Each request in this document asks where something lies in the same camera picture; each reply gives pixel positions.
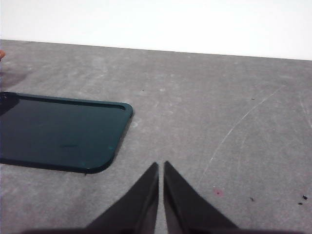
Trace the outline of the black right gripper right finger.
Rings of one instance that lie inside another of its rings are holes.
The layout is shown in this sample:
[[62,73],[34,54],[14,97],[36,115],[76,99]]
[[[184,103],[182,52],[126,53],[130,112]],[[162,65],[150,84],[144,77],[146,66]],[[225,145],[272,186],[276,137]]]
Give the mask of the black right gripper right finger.
[[234,234],[239,228],[164,163],[164,207],[170,234]]

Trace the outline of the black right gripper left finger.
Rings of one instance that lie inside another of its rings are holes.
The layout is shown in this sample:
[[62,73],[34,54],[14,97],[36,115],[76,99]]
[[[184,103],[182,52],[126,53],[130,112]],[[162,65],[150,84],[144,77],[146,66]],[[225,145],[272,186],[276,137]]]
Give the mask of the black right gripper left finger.
[[86,230],[95,234],[153,234],[159,196],[159,166],[152,163],[129,191]]

